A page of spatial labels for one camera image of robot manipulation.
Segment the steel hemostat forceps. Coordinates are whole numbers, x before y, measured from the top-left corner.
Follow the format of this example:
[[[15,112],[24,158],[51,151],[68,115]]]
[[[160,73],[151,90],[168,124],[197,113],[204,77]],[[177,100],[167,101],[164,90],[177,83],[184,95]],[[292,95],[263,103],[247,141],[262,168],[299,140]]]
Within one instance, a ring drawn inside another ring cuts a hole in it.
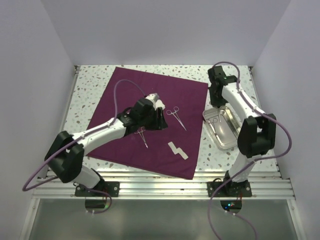
[[[142,127],[141,127],[140,129],[138,129],[134,134],[135,134],[135,135],[139,135],[139,136],[141,137],[141,139],[142,139],[145,147],[148,149],[149,147],[148,147],[147,141],[146,141],[145,136],[144,136],[144,132],[145,132],[145,131],[146,131],[145,127],[142,126]]]
[[[168,116],[174,116],[175,119],[176,119],[176,120],[179,122],[179,124],[182,126],[182,128],[183,128],[185,131],[187,131],[185,125],[183,124],[183,122],[181,121],[181,119],[180,119],[180,117],[179,117],[179,115],[178,115],[179,110],[180,110],[179,107],[178,107],[178,106],[175,106],[175,107],[173,108],[173,110],[167,109],[167,110],[166,110],[166,114],[167,114]]]
[[[220,124],[222,121],[221,121],[221,117],[219,115],[215,115],[215,116],[212,116],[208,119],[208,122],[210,124]]]

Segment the stainless steel tray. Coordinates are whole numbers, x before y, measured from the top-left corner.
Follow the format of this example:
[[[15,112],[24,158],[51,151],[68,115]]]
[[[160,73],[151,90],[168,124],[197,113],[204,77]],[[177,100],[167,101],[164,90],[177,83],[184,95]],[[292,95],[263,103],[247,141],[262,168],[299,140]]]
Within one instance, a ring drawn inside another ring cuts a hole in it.
[[[217,115],[221,118],[220,124],[208,122],[210,117]],[[241,126],[228,106],[225,105],[220,108],[212,107],[204,110],[202,117],[208,134],[218,148],[227,150],[237,146]]]

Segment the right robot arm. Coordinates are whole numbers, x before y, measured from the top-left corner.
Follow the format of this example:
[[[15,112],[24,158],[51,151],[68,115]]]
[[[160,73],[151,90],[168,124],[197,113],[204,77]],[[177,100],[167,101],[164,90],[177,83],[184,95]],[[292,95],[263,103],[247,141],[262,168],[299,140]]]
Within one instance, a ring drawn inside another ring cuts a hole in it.
[[[268,151],[274,148],[278,122],[273,114],[266,114],[249,99],[241,88],[240,76],[227,76],[220,62],[208,70],[208,76],[211,105],[220,109],[231,104],[242,121],[237,137],[239,154],[223,182],[217,186],[232,197],[248,184],[255,162],[264,160]]]

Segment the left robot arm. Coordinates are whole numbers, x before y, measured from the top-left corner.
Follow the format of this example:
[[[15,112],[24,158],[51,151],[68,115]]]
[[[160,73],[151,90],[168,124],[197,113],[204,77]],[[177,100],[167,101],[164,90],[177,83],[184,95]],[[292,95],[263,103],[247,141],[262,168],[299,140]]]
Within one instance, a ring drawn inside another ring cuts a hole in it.
[[[103,193],[105,181],[96,170],[83,165],[84,157],[111,141],[136,133],[140,128],[150,131],[166,129],[164,109],[160,99],[145,97],[96,127],[73,134],[62,131],[45,160],[62,183],[77,183],[92,196],[99,196]]]

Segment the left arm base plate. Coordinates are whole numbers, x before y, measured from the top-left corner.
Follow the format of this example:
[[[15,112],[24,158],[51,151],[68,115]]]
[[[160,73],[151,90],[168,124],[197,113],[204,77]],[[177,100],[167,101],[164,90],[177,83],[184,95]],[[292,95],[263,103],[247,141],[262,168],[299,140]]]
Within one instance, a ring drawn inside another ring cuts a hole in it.
[[[100,181],[94,188],[88,188],[79,184],[75,188],[76,197],[118,197],[120,192],[120,182],[118,181]]]

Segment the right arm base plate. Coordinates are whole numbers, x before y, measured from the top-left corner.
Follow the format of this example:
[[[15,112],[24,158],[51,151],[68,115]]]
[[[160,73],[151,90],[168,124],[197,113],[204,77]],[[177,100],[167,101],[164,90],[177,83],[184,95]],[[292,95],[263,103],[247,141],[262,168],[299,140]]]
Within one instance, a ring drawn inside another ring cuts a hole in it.
[[[212,181],[208,181],[206,183],[207,185],[207,193],[208,196],[211,197],[212,194],[215,192],[215,190],[221,186],[225,180],[221,180],[220,178],[215,178]],[[249,198],[252,197],[252,190],[251,185],[248,180],[245,180],[243,182],[229,182],[225,186],[223,186],[221,189],[217,191],[217,193],[214,194],[213,197],[216,198],[232,198],[232,197],[245,197]]]

